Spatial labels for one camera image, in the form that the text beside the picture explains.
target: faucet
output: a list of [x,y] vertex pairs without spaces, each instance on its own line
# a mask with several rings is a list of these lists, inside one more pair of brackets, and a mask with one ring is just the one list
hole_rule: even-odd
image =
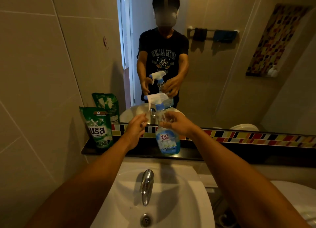
[[150,124],[156,123],[156,110],[155,108],[150,109]]
[[140,191],[142,194],[142,201],[143,201],[144,206],[147,206],[150,201],[153,185],[154,185],[154,172],[149,169],[145,170],[143,174],[143,181],[142,181],[142,184],[140,185]]

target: person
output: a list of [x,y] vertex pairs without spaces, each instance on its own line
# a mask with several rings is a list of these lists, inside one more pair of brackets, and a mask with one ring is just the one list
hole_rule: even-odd
[[[282,193],[246,161],[180,112],[168,111],[165,116],[173,122],[160,122],[160,126],[171,128],[195,143],[241,227],[310,228]],[[55,190],[25,227],[90,227],[125,154],[144,134],[147,120],[146,114],[134,117],[122,137],[95,162]]]
[[180,0],[153,0],[157,27],[142,33],[139,37],[137,73],[144,95],[159,93],[157,81],[152,84],[149,75],[164,71],[165,85],[162,92],[173,98],[173,107],[179,102],[180,86],[189,70],[189,40],[172,27],[176,24]]

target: white spray nozzle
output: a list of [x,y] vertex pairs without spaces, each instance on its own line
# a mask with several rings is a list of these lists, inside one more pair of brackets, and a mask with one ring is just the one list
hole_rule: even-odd
[[154,84],[155,79],[158,80],[158,81],[159,80],[161,81],[162,77],[164,75],[166,75],[166,73],[164,71],[159,71],[159,72],[150,74],[149,77],[151,77],[153,79],[153,83],[152,84]]
[[169,97],[167,94],[160,92],[160,93],[144,96],[144,99],[148,100],[148,104],[149,104],[148,111],[150,111],[152,104],[156,105],[157,110],[163,110],[165,108],[163,101],[169,99]]

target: drain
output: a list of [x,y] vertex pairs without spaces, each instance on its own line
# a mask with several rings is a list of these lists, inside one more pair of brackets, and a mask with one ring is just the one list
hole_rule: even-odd
[[142,227],[149,227],[151,225],[151,218],[149,217],[147,213],[141,217],[140,225]]

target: white sink basin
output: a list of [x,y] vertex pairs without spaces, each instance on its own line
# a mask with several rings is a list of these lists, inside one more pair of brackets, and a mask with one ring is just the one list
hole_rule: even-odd
[[[143,206],[140,185],[143,172],[154,172],[148,206]],[[148,214],[152,228],[214,228],[207,192],[191,166],[123,162],[114,184],[91,228],[139,228]]]
[[[136,115],[146,113],[146,117],[148,118],[148,124],[149,124],[150,123],[150,112],[148,110],[149,110],[148,103],[143,103],[143,104],[138,105],[138,106],[133,106],[133,107],[127,109],[126,111],[124,111],[120,115],[120,117],[119,117],[120,122],[129,123],[129,121],[132,120],[133,117],[135,117]],[[179,112],[179,110],[177,110],[173,107],[168,108],[167,111]]]

